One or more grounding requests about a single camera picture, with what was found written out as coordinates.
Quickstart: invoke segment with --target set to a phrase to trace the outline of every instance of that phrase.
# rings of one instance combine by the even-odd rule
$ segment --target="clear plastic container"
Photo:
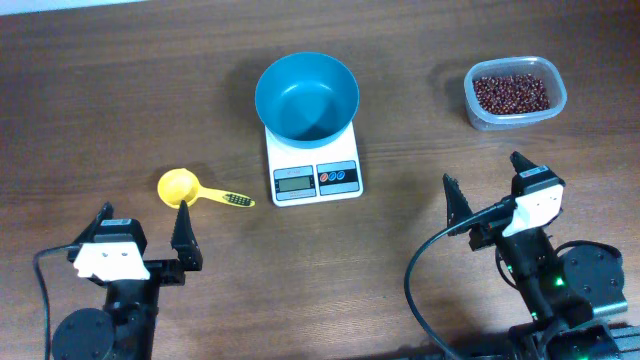
[[[541,79],[547,89],[550,109],[525,114],[494,115],[485,111],[473,90],[473,80],[487,76],[531,74]],[[537,56],[496,59],[476,64],[464,78],[469,122],[478,130],[507,130],[528,126],[560,113],[567,103],[567,90],[558,69],[551,62]]]

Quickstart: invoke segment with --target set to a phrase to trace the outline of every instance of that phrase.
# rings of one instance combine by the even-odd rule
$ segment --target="table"
[[[429,339],[402,277],[445,226],[441,185],[460,180],[473,209],[509,193],[518,150],[567,181],[549,233],[612,244],[625,256],[640,324],[639,6],[549,1],[154,1],[0,18],[0,345],[42,355],[42,303],[30,261],[72,241],[105,201],[141,221],[146,259],[173,258],[176,212],[156,194],[167,169],[248,194],[245,210],[190,211],[201,273],[164,288],[155,359],[394,356]],[[254,87],[275,59],[313,50],[354,72],[364,176],[355,200],[276,208]],[[569,101],[556,118],[505,132],[466,120],[462,79],[475,63],[537,55]],[[493,251],[447,238],[418,263],[413,289],[450,340],[531,319]],[[105,292],[62,257],[43,262],[52,327],[100,307]]]

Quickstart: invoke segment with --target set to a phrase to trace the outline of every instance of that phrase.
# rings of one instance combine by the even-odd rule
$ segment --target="red bean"
[[[495,115],[524,114],[550,108],[542,80],[531,74],[482,77],[473,81],[480,106]]]

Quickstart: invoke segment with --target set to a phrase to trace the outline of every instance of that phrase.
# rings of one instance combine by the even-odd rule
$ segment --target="blue bowl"
[[[321,53],[277,60],[256,87],[256,111],[264,125],[301,148],[335,140],[353,120],[359,102],[358,83],[349,68]]]

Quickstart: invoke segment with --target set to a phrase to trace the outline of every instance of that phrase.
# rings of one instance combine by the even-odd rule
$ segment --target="yellow measuring scoop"
[[[173,169],[167,171],[158,181],[158,195],[165,204],[174,209],[180,207],[182,200],[188,206],[193,205],[198,198],[206,198],[223,204],[252,207],[256,204],[250,197],[230,191],[209,189],[200,185],[198,178],[187,169]]]

